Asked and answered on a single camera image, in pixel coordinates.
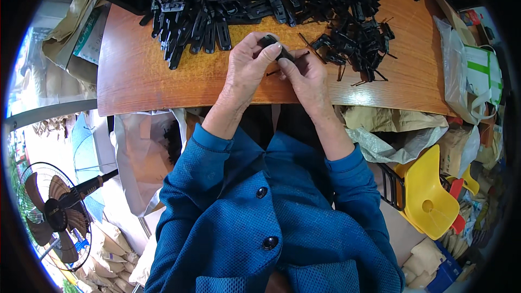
fan grille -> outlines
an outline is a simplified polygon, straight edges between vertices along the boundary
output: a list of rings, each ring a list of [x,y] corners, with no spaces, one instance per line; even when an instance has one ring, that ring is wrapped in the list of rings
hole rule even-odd
[[[41,223],[45,221],[45,216],[42,212],[40,212],[31,199],[29,198],[26,190],[25,190],[25,183],[27,178],[34,172],[37,172],[36,176],[36,186],[38,188],[38,191],[40,192],[40,195],[43,199],[43,201],[47,201],[49,199],[49,188],[51,185],[51,182],[53,182],[53,177],[58,176],[62,181],[63,185],[56,186],[54,185],[54,191],[52,196],[53,197],[60,197],[63,193],[68,191],[74,191],[74,185],[72,181],[57,167],[45,163],[45,162],[37,162],[32,165],[30,165],[22,174],[20,184],[18,187],[18,205],[19,205],[19,211],[21,214],[21,218],[23,220],[23,223],[26,223],[25,219],[26,217],[32,221],[33,223]],[[83,204],[83,201],[80,201],[78,204],[73,206],[74,209],[80,213],[83,214],[85,219],[88,221],[85,223],[87,227],[87,234],[85,237],[78,231],[77,229],[71,229],[70,226],[67,227],[66,232],[71,237],[72,242],[75,243],[75,248],[78,251],[78,261],[76,261],[73,264],[63,264],[60,260],[62,251],[61,251],[61,243],[55,242],[59,235],[58,233],[53,233],[53,237],[51,238],[50,242],[51,244],[46,244],[46,246],[42,247],[38,245],[35,241],[35,239],[32,237],[31,232],[29,231],[29,228],[27,224],[25,224],[27,235],[29,236],[29,239],[31,243],[34,246],[34,250],[36,251],[36,254],[39,258],[42,258],[42,256],[45,254],[46,250],[53,245],[53,249],[49,251],[49,253],[44,256],[44,259],[50,262],[50,264],[55,265],[59,269],[62,270],[77,270],[80,268],[87,260],[88,255],[90,253],[90,244],[92,242],[91,240],[91,229],[90,229],[90,217],[88,215],[88,212],[85,208],[85,205]]]

black button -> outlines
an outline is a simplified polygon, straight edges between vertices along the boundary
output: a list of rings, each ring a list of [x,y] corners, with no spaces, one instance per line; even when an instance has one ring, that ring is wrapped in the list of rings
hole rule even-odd
[[[276,236],[270,236],[262,241],[262,247],[265,250],[271,250],[279,244],[279,238]]]
[[[260,187],[258,190],[257,190],[257,193],[255,194],[257,196],[257,198],[263,198],[266,194],[268,193],[268,188],[266,187]]]

electric fan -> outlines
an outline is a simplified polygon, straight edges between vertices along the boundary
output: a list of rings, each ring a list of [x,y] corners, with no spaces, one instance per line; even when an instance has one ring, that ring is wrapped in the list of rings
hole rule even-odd
[[[74,186],[49,163],[33,163],[23,172],[19,211],[40,260],[49,256],[58,268],[70,271],[85,263],[91,246],[91,219],[83,199],[117,174],[116,169]]]

wood grain surface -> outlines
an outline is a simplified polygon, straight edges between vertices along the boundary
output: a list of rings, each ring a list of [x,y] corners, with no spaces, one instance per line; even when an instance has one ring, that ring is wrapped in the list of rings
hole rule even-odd
[[[434,0],[381,0],[378,22],[390,19],[396,39],[390,41],[391,54],[378,70],[389,81],[374,81],[352,86],[361,80],[347,66],[341,82],[336,81],[338,67],[328,64],[333,104],[390,107],[437,114],[455,115],[443,99],[443,65],[440,35],[432,15],[443,16]],[[152,23],[139,25],[141,16],[112,5],[98,69],[97,102],[100,115],[158,110],[169,107],[200,107],[215,103],[225,81],[229,51],[197,55],[185,49],[179,67],[168,69],[160,43],[151,38]],[[258,25],[230,26],[232,44],[251,31],[270,31],[291,49],[303,48],[301,32],[308,41],[326,33],[327,23],[289,27],[274,17]],[[276,75],[264,77],[253,103],[298,102],[289,81]]]

blue sleeve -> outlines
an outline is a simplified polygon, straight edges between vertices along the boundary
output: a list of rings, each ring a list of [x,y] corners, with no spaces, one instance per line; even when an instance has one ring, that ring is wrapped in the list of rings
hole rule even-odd
[[[326,166],[335,191],[335,209],[354,218],[387,259],[397,264],[380,211],[380,192],[359,145],[343,159],[326,160]]]
[[[217,199],[233,140],[197,124],[160,192],[166,206],[156,228],[157,248],[145,292],[159,292],[199,216]]]

